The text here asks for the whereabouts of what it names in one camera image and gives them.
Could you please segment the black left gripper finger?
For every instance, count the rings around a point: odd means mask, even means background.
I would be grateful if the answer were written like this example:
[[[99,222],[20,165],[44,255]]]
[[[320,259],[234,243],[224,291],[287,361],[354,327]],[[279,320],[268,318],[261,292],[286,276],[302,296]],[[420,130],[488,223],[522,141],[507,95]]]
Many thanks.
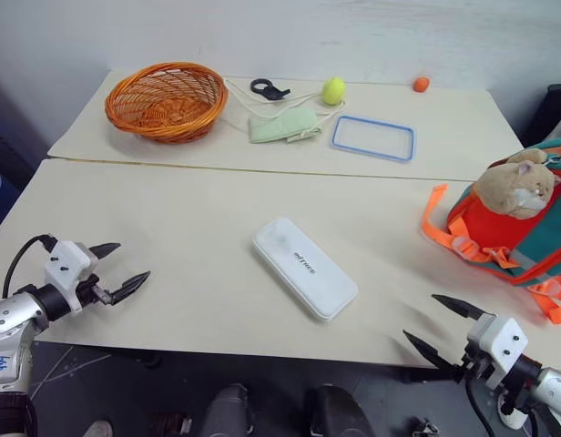
[[[96,246],[92,246],[89,248],[89,251],[97,259],[103,259],[120,247],[121,247],[120,243],[110,242],[110,243],[103,243]]]
[[[114,306],[119,302],[121,302],[122,300],[129,297],[130,295],[132,295],[133,293],[135,293],[148,279],[150,274],[151,271],[149,270],[143,273],[139,273],[138,275],[135,275],[130,279],[127,279],[119,289],[113,291],[109,295],[110,297],[109,304],[111,306]]]

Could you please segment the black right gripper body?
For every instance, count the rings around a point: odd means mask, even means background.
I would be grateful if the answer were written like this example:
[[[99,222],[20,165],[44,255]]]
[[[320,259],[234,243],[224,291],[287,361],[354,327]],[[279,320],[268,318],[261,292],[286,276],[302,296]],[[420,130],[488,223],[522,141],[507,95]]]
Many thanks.
[[[465,349],[456,382],[466,381],[469,378],[488,381],[494,372],[495,362],[490,353],[476,349]]]

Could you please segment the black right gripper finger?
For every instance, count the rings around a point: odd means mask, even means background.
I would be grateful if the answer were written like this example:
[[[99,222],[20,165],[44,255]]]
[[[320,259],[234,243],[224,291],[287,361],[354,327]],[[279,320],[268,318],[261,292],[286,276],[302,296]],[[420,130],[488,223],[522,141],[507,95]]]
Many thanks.
[[[412,333],[404,330],[403,334],[409,342],[418,350],[418,352],[436,368],[442,371],[446,376],[449,376],[454,381],[460,381],[463,378],[463,368],[443,359],[438,350],[412,335]]]
[[[444,305],[447,309],[466,319],[479,320],[482,315],[486,314],[486,311],[479,309],[465,300],[459,300],[457,298],[441,294],[433,294],[432,297]]]

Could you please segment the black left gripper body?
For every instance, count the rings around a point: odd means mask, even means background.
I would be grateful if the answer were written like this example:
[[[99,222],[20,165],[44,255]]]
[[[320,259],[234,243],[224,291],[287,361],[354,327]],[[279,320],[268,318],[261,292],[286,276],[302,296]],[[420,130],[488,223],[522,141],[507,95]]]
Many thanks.
[[[108,290],[98,286],[100,278],[96,274],[91,274],[87,279],[80,281],[76,286],[76,297],[82,309],[95,303],[112,305],[113,297]]]

